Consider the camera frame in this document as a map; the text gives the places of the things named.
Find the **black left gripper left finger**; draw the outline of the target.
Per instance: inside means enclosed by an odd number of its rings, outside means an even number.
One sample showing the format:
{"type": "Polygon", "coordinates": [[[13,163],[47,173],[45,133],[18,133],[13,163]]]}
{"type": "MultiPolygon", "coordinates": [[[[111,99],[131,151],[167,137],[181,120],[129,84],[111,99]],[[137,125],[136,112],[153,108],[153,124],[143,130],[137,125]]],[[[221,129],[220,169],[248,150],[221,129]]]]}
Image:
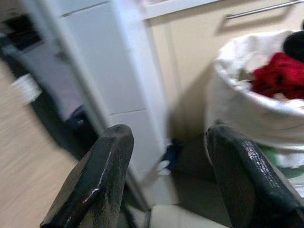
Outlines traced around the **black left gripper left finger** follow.
{"type": "Polygon", "coordinates": [[[40,228],[116,228],[133,145],[129,126],[107,128],[71,170],[40,228]]]}

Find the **red garment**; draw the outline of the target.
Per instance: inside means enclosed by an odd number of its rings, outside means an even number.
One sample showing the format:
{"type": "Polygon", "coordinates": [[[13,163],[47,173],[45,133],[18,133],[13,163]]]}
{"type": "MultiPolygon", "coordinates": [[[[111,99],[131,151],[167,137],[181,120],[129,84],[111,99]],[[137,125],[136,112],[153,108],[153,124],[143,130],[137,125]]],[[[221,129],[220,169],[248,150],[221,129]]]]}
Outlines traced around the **red garment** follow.
{"type": "Polygon", "coordinates": [[[304,99],[304,63],[285,53],[275,53],[267,65],[253,71],[253,76],[251,90],[255,93],[304,99]]]}

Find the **blue and white cloth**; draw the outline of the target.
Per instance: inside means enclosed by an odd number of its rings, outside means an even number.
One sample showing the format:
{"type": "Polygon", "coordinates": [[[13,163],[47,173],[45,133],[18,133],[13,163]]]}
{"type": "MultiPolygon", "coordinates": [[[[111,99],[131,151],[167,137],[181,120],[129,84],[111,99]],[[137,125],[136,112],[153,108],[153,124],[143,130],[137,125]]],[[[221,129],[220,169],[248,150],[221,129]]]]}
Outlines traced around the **blue and white cloth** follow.
{"type": "Polygon", "coordinates": [[[160,175],[170,175],[175,170],[179,163],[178,159],[182,149],[182,142],[177,139],[172,139],[170,145],[167,146],[166,153],[157,165],[157,172],[160,175]]]}

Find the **black garment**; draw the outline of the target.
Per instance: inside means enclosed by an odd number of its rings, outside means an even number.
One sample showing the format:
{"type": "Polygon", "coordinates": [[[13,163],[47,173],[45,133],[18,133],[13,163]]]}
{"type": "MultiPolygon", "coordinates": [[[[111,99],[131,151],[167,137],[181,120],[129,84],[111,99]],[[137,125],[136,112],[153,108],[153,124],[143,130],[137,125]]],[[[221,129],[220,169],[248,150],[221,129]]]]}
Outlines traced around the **black garment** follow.
{"type": "Polygon", "coordinates": [[[304,63],[304,20],[301,30],[292,33],[285,39],[283,51],[289,57],[304,63]]]}

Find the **white fabric laundry basket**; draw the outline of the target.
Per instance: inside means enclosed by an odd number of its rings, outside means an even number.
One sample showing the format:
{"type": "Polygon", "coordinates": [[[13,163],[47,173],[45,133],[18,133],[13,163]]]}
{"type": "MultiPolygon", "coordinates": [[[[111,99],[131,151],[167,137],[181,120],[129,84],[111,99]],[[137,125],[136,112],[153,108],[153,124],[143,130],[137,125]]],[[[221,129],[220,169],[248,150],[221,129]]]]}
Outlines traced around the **white fabric laundry basket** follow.
{"type": "Polygon", "coordinates": [[[304,169],[304,99],[267,97],[251,90],[253,71],[285,53],[297,30],[246,34],[228,41],[213,61],[205,126],[229,125],[260,145],[281,169],[304,169]]]}

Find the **light kitchen cabinet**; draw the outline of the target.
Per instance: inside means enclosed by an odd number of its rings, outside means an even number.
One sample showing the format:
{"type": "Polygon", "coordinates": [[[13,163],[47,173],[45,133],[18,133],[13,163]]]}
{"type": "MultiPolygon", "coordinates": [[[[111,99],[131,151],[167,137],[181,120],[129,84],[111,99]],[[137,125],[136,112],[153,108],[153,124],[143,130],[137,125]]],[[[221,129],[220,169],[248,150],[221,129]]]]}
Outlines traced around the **light kitchen cabinet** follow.
{"type": "Polygon", "coordinates": [[[248,15],[291,0],[220,0],[148,18],[169,102],[172,136],[204,131],[205,89],[212,61],[230,39],[256,32],[299,29],[304,3],[248,15]]]}

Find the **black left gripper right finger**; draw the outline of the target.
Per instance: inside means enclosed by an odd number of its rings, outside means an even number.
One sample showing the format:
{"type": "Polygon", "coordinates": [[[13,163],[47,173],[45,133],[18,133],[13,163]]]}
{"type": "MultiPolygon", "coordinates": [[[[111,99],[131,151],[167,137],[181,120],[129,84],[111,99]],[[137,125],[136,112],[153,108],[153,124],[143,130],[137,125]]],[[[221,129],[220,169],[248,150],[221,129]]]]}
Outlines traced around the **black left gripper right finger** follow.
{"type": "Polygon", "coordinates": [[[233,228],[304,228],[304,199],[252,140],[217,124],[206,143],[233,228]]]}

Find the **white tall cabinet panel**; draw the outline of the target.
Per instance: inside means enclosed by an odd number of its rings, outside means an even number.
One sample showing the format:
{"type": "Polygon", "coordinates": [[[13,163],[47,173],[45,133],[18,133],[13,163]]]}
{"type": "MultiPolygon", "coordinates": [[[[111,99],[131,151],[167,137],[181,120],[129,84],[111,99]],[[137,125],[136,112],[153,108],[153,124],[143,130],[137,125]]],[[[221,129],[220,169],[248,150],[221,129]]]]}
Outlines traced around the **white tall cabinet panel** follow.
{"type": "Polygon", "coordinates": [[[53,51],[73,70],[98,133],[116,124],[134,135],[133,183],[150,206],[176,202],[157,169],[168,142],[168,109],[147,26],[135,0],[21,0],[53,51]]]}

